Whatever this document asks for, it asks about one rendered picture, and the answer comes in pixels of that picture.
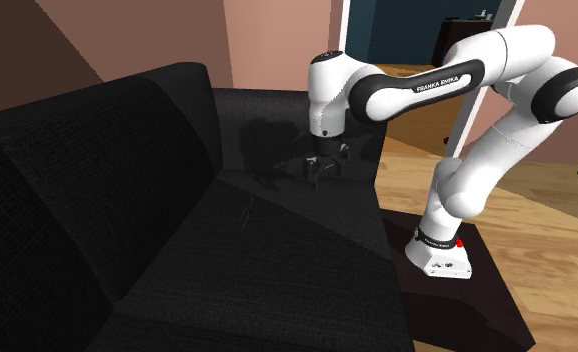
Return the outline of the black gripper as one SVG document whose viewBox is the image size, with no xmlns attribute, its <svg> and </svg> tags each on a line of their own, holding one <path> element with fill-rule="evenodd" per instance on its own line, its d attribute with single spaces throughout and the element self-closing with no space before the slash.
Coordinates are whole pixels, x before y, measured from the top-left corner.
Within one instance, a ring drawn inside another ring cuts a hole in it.
<svg viewBox="0 0 578 352">
<path fill-rule="evenodd" d="M 303 177 L 309 183 L 317 182 L 322 176 L 341 176 L 344 166 L 349 160 L 349 146 L 340 136 L 320 137 L 313 136 L 314 152 L 320 156 L 305 157 L 303 159 Z"/>
</svg>

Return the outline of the thin brown pen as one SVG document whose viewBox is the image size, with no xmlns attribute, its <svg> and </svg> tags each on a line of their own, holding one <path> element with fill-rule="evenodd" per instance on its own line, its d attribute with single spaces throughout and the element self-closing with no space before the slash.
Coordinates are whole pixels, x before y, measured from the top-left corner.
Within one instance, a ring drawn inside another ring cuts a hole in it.
<svg viewBox="0 0 578 352">
<path fill-rule="evenodd" d="M 246 225 L 247 225 L 247 223 L 248 223 L 248 220 L 249 220 L 249 218 L 250 218 L 250 215 L 251 215 L 252 208 L 253 208 L 253 205 L 254 205 L 255 200 L 256 200 L 256 196 L 255 196 L 255 195 L 252 195 L 251 198 L 250 198 L 250 202 L 249 202 L 248 205 L 243 209 L 243 212 L 242 212 L 242 214 L 241 214 L 241 216 L 240 216 L 240 218 L 239 218 L 240 225 L 241 225 L 241 230 L 244 230 L 245 227 L 246 227 Z"/>
</svg>

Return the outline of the black fabric sofa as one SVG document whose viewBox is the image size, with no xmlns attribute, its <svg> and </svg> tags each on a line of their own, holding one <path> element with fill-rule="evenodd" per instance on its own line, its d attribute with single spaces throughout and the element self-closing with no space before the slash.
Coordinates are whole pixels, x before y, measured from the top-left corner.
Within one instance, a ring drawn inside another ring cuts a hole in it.
<svg viewBox="0 0 578 352">
<path fill-rule="evenodd" d="M 0 111 L 0 352 L 414 352 L 384 134 L 311 185 L 307 95 L 200 63 Z"/>
</svg>

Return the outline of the dark wooden cabinet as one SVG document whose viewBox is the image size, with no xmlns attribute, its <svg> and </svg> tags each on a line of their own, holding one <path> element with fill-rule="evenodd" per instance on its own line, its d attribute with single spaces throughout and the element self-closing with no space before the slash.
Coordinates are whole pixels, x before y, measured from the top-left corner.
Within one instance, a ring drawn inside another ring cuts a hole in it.
<svg viewBox="0 0 578 352">
<path fill-rule="evenodd" d="M 446 18 L 442 23 L 433 51 L 431 65 L 439 67 L 450 47 L 456 42 L 491 29 L 492 19 L 475 16 L 473 19 Z"/>
</svg>

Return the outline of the dark robot stand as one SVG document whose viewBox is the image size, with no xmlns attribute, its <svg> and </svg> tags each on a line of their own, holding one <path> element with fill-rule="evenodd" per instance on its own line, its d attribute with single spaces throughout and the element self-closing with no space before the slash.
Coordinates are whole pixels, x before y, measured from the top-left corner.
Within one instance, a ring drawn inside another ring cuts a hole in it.
<svg viewBox="0 0 578 352">
<path fill-rule="evenodd" d="M 535 340 L 477 227 L 459 234 L 472 277 L 431 278 L 405 256 L 416 214 L 381 211 L 413 339 L 455 352 L 528 352 Z"/>
</svg>

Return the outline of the white door frame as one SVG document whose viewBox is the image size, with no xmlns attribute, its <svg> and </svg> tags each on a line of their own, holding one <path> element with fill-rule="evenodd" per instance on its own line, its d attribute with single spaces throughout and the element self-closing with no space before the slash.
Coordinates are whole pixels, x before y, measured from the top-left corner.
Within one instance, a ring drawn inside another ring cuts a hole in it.
<svg viewBox="0 0 578 352">
<path fill-rule="evenodd" d="M 485 13 L 492 28 L 516 23 L 526 0 L 332 0 L 331 49 L 409 76 L 430 64 L 442 22 Z M 485 88 L 413 110 L 388 123 L 387 137 L 437 155 L 457 156 L 473 140 Z"/>
</svg>

